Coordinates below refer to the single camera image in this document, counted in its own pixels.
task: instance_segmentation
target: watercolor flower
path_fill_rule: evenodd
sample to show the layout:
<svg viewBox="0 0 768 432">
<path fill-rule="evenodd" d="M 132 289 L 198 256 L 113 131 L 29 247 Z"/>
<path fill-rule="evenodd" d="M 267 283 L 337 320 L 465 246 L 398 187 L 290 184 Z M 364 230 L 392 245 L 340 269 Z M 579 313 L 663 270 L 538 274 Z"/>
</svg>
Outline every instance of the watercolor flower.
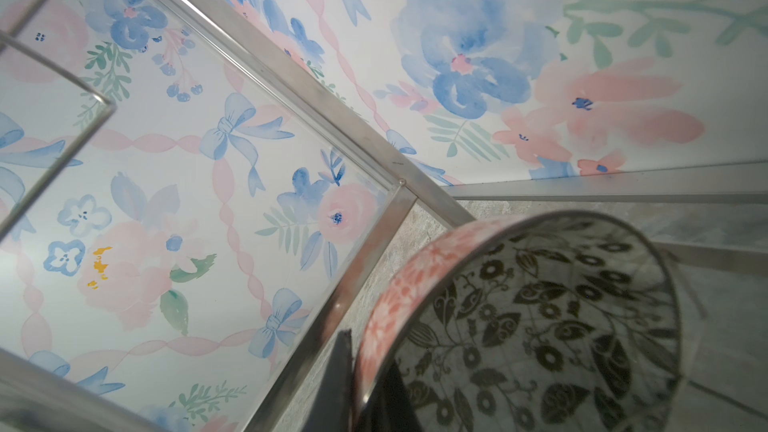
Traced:
<svg viewBox="0 0 768 432">
<path fill-rule="evenodd" d="M 407 0 L 392 31 L 411 79 L 477 119 L 528 100 L 529 79 L 559 54 L 546 25 L 561 16 L 562 0 Z"/>
<path fill-rule="evenodd" d="M 684 112 L 641 101 L 672 96 L 681 88 L 676 80 L 641 75 L 652 58 L 628 60 L 598 72 L 576 60 L 552 62 L 536 81 L 536 100 L 544 107 L 530 112 L 533 130 L 550 130 L 565 122 L 581 149 L 595 151 L 611 133 L 642 146 L 658 141 L 686 143 L 704 133 L 704 124 Z"/>
<path fill-rule="evenodd" d="M 187 414 L 182 408 L 148 405 L 139 411 L 139 415 L 163 427 L 168 432 L 192 431 L 192 423 L 187 420 Z"/>
<path fill-rule="evenodd" d="M 293 319 L 290 317 L 301 308 L 301 304 L 299 296 L 287 288 L 275 292 L 272 301 L 272 314 L 267 318 L 266 325 L 256 331 L 248 346 L 248 351 L 258 358 L 268 358 L 275 348 L 275 338 L 278 338 L 288 347 L 293 345 L 296 332 L 291 329 L 301 327 L 306 316 Z"/>
<path fill-rule="evenodd" d="M 69 227 L 75 237 L 85 237 L 91 230 L 101 230 L 112 222 L 112 215 L 106 207 L 97 207 L 93 196 L 82 196 L 80 200 L 70 198 L 58 213 L 58 223 Z"/>
<path fill-rule="evenodd" d="M 280 194 L 277 203 L 281 207 L 293 209 L 297 224 L 306 224 L 308 218 L 317 220 L 317 209 L 329 185 L 326 180 L 310 183 L 310 172 L 305 167 L 299 168 L 293 173 L 295 192 Z"/>
<path fill-rule="evenodd" d="M 171 260 L 174 265 L 187 273 L 196 272 L 197 268 L 191 259 L 196 255 L 200 256 L 205 245 L 205 240 L 194 236 L 196 232 L 197 220 L 193 219 L 187 224 L 182 224 L 176 216 L 165 214 L 162 233 L 164 238 L 168 237 L 165 241 L 165 251 L 168 254 L 163 254 L 163 260 Z"/>
<path fill-rule="evenodd" d="M 63 378 L 70 371 L 70 365 L 66 360 L 57 356 L 49 350 L 38 350 L 29 358 L 30 364 L 37 365 L 38 367 L 53 372 L 57 376 Z M 113 390 L 121 389 L 125 387 L 125 384 L 114 382 L 112 384 L 105 384 L 104 380 L 107 378 L 109 367 L 103 367 L 95 374 L 87 377 L 78 382 L 78 385 L 88 392 L 96 395 L 106 394 Z"/>
<path fill-rule="evenodd" d="M 558 134 L 554 129 L 534 130 L 529 127 L 517 107 L 510 107 L 502 113 L 502 120 L 509 130 L 501 130 L 493 134 L 496 142 L 514 146 L 518 157 L 539 165 L 539 158 L 546 158 L 555 162 L 567 162 L 572 154 L 569 150 L 558 144 Z"/>
<path fill-rule="evenodd" d="M 599 160 L 581 159 L 577 162 L 582 176 L 597 176 L 600 174 L 615 174 L 621 172 L 621 167 L 626 162 L 621 150 L 614 150 Z"/>
<path fill-rule="evenodd" d="M 8 30 L 33 0 L 16 0 L 0 16 L 0 29 Z M 19 40 L 65 69 L 82 66 L 88 28 L 82 17 L 63 0 L 49 0 L 26 25 Z M 16 49 L 8 48 L 0 60 L 3 70 L 19 82 L 49 83 L 60 77 Z"/>
<path fill-rule="evenodd" d="M 360 184 L 334 188 L 322 198 L 318 227 L 325 240 L 346 244 L 360 237 L 376 214 L 376 198 Z"/>
<path fill-rule="evenodd" d="M 48 245 L 48 257 L 43 262 L 43 268 L 71 277 L 80 269 L 83 256 L 85 256 L 85 244 L 82 241 L 73 240 L 69 244 L 59 241 L 51 242 Z"/>
<path fill-rule="evenodd" d="M 158 33 L 168 25 L 168 18 L 144 0 L 81 0 L 86 10 L 85 22 L 101 34 L 110 34 L 120 47 L 146 50 L 148 29 Z"/>
</svg>

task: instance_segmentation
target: pink floral lamp shade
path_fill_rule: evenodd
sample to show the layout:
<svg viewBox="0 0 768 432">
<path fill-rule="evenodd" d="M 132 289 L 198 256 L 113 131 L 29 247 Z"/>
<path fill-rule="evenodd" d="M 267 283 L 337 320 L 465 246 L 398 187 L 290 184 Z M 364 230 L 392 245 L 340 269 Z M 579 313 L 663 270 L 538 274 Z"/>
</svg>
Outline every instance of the pink floral lamp shade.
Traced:
<svg viewBox="0 0 768 432">
<path fill-rule="evenodd" d="M 388 413 L 395 369 L 422 430 L 662 430 L 681 329 L 665 265 L 626 224 L 474 222 L 418 252 L 374 307 L 356 417 Z"/>
</svg>

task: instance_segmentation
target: green leaf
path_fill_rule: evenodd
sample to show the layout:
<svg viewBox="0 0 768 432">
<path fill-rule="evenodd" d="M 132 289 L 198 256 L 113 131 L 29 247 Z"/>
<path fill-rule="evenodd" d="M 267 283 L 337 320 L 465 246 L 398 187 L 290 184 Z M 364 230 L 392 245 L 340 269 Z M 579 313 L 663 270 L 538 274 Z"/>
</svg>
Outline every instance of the green leaf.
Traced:
<svg viewBox="0 0 768 432">
<path fill-rule="evenodd" d="M 743 20 L 735 20 L 732 24 L 725 28 L 715 39 L 715 43 L 719 46 L 726 46 L 735 41 L 739 35 L 741 35 L 749 24 Z"/>
<path fill-rule="evenodd" d="M 270 224 L 272 224 L 273 226 L 277 226 L 277 227 L 280 226 L 280 223 L 277 220 L 275 220 L 275 218 L 273 216 L 271 216 L 269 214 L 264 214 L 264 218 L 266 220 L 270 221 Z"/>
<path fill-rule="evenodd" d="M 568 28 L 568 31 L 565 33 L 565 37 L 568 39 L 569 43 L 577 43 L 581 39 L 581 33 L 584 31 L 584 19 L 581 17 L 576 17 L 571 22 L 571 26 Z"/>
<path fill-rule="evenodd" d="M 443 134 L 444 136 L 454 136 L 456 134 L 456 130 L 439 129 L 437 127 L 427 127 L 427 130 L 435 134 Z"/>
<path fill-rule="evenodd" d="M 473 134 L 469 130 L 464 129 L 464 133 L 466 134 L 467 137 L 472 139 L 472 141 L 474 143 L 476 143 L 483 150 L 485 150 L 490 156 L 492 156 L 493 158 L 496 158 L 497 160 L 501 160 L 502 159 L 501 157 L 498 156 L 498 154 L 496 154 L 496 152 L 494 152 L 493 149 L 491 149 L 491 147 L 485 142 L 485 140 L 480 139 L 479 137 L 477 137 L 475 134 Z"/>
<path fill-rule="evenodd" d="M 690 25 L 676 19 L 660 18 L 656 19 L 654 22 L 659 24 L 662 29 L 668 30 L 669 32 L 675 32 L 677 34 L 688 34 L 690 32 Z"/>
<path fill-rule="evenodd" d="M 448 129 L 458 129 L 458 124 L 455 123 L 455 122 L 451 122 L 450 120 L 440 119 L 438 117 L 435 117 L 434 115 L 425 116 L 424 118 L 428 122 L 432 122 L 433 124 L 435 124 L 437 126 L 440 126 L 440 127 L 445 127 L 445 128 L 448 128 Z"/>
<path fill-rule="evenodd" d="M 173 289 L 160 296 L 160 312 L 165 316 L 171 327 L 175 328 L 182 335 L 187 335 L 187 325 L 189 324 L 189 304 L 181 292 Z"/>
<path fill-rule="evenodd" d="M 602 37 L 618 37 L 624 32 L 620 25 L 609 22 L 593 22 L 587 24 L 584 29 L 587 31 L 587 34 Z"/>
<path fill-rule="evenodd" d="M 293 255 L 299 253 L 299 241 L 301 240 L 299 237 L 301 227 L 295 226 L 293 228 Z"/>
<path fill-rule="evenodd" d="M 656 23 L 651 20 L 629 36 L 629 39 L 627 39 L 627 45 L 630 47 L 639 47 L 648 42 L 648 39 L 654 34 L 654 32 L 656 32 Z"/>
<path fill-rule="evenodd" d="M 592 56 L 594 57 L 595 65 L 600 69 L 604 69 L 614 62 L 614 56 L 610 53 L 603 41 L 597 37 L 594 37 Z"/>
<path fill-rule="evenodd" d="M 214 265 L 215 259 L 216 259 L 216 254 L 210 254 L 203 259 L 191 258 L 190 260 L 192 261 L 195 268 L 197 269 L 197 272 L 188 274 L 185 271 L 181 270 L 180 268 L 175 267 L 173 270 L 170 271 L 170 280 L 172 280 L 173 282 L 189 282 L 193 278 L 202 277 Z"/>
<path fill-rule="evenodd" d="M 269 227 L 269 228 L 262 228 L 261 230 L 257 230 L 256 234 L 267 236 L 267 235 L 272 235 L 275 232 L 277 232 L 277 227 Z"/>
<path fill-rule="evenodd" d="M 672 57 L 672 44 L 667 36 L 659 31 L 656 33 L 656 53 L 659 57 Z"/>
</svg>

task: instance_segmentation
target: blue flower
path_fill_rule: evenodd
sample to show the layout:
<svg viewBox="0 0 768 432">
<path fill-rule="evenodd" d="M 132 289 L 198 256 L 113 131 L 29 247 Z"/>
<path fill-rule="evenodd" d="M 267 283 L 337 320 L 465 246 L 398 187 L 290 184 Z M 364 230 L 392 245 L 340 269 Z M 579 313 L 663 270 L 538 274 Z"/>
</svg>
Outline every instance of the blue flower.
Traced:
<svg viewBox="0 0 768 432">
<path fill-rule="evenodd" d="M 295 329 L 302 326 L 306 316 L 288 320 L 300 308 L 301 299 L 292 291 L 282 288 L 275 292 L 272 301 L 272 315 L 266 320 L 266 325 L 256 331 L 248 346 L 248 351 L 258 358 L 269 357 L 275 348 L 275 337 L 290 347 L 293 344 L 293 339 L 296 338 L 296 332 L 282 328 Z"/>
<path fill-rule="evenodd" d="M 317 220 L 317 208 L 320 206 L 322 195 L 326 193 L 330 183 L 318 180 L 310 184 L 310 173 L 302 167 L 293 173 L 293 188 L 295 192 L 284 192 L 277 197 L 281 207 L 293 209 L 296 223 L 306 224 L 307 218 Z"/>
<path fill-rule="evenodd" d="M 576 177 L 577 175 L 570 162 L 557 162 L 543 157 L 539 157 L 538 160 L 543 167 L 529 170 L 531 178 Z"/>
<path fill-rule="evenodd" d="M 477 119 L 528 100 L 529 79 L 558 57 L 545 27 L 561 16 L 562 0 L 407 0 L 392 30 L 408 75 Z"/>
<path fill-rule="evenodd" d="M 93 196 L 80 200 L 70 198 L 58 213 L 58 223 L 68 226 L 75 237 L 85 237 L 91 230 L 102 230 L 112 222 L 112 214 L 105 207 L 97 207 Z"/>
<path fill-rule="evenodd" d="M 244 122 L 256 114 L 254 104 L 250 103 L 243 94 L 231 93 L 224 103 L 224 117 L 219 119 L 216 129 L 211 129 L 205 133 L 200 140 L 200 151 L 204 156 L 219 160 L 226 154 L 226 144 L 232 143 L 248 162 L 250 162 L 250 171 L 248 172 L 248 190 L 251 197 L 256 194 L 256 189 L 264 189 L 264 184 L 256 172 L 256 161 L 259 159 L 259 153 L 254 144 L 249 140 L 236 136 L 235 132 L 240 132 L 247 136 L 259 137 L 261 139 L 288 139 L 293 137 L 290 132 L 280 130 L 283 125 L 283 117 L 278 117 L 272 122 L 260 126 L 244 126 Z"/>
<path fill-rule="evenodd" d="M 43 268 L 71 277 L 80 269 L 83 256 L 85 256 L 85 244 L 82 241 L 73 240 L 69 244 L 59 241 L 51 242 L 48 245 L 48 258 L 43 262 Z"/>
<path fill-rule="evenodd" d="M 168 18 L 144 0 L 81 0 L 85 22 L 96 32 L 109 33 L 124 49 L 142 50 L 149 41 L 148 29 L 164 29 Z"/>
<path fill-rule="evenodd" d="M 163 427 L 168 432 L 192 431 L 192 424 L 187 420 L 187 413 L 180 407 L 148 405 L 139 411 L 139 415 Z"/>
<path fill-rule="evenodd" d="M 61 378 L 67 375 L 70 370 L 70 365 L 66 360 L 63 360 L 61 357 L 48 350 L 39 350 L 35 352 L 29 358 L 29 361 L 48 372 L 53 372 Z M 96 395 L 106 394 L 112 390 L 125 387 L 125 384 L 120 384 L 119 382 L 105 384 L 104 380 L 107 378 L 107 372 L 109 372 L 109 367 L 104 367 L 99 372 L 91 375 L 91 377 L 80 380 L 78 385 Z"/>
</svg>

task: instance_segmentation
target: pink peony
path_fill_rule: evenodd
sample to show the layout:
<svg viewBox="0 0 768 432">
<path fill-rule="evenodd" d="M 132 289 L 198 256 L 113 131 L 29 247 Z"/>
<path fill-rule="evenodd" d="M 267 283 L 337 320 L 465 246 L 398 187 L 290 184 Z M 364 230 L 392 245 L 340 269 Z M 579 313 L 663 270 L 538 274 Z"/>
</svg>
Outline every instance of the pink peony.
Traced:
<svg viewBox="0 0 768 432">
<path fill-rule="evenodd" d="M 544 107 L 530 112 L 525 122 L 544 132 L 565 122 L 577 144 L 589 151 L 604 147 L 615 132 L 644 146 L 698 138 L 704 133 L 700 120 L 640 102 L 672 96 L 681 87 L 669 77 L 640 74 L 653 63 L 651 58 L 628 60 L 590 73 L 586 64 L 575 60 L 551 62 L 535 83 L 535 98 Z"/>
<path fill-rule="evenodd" d="M 344 244 L 358 239 L 376 214 L 376 198 L 360 184 L 335 187 L 320 202 L 320 233 L 328 242 Z"/>
<path fill-rule="evenodd" d="M 16 0 L 0 16 L 0 28 L 8 30 L 33 0 Z M 76 72 L 85 62 L 88 28 L 85 21 L 63 0 L 48 0 L 18 36 L 63 68 Z M 19 82 L 48 83 L 59 75 L 15 49 L 6 50 L 0 59 L 4 71 Z"/>
</svg>

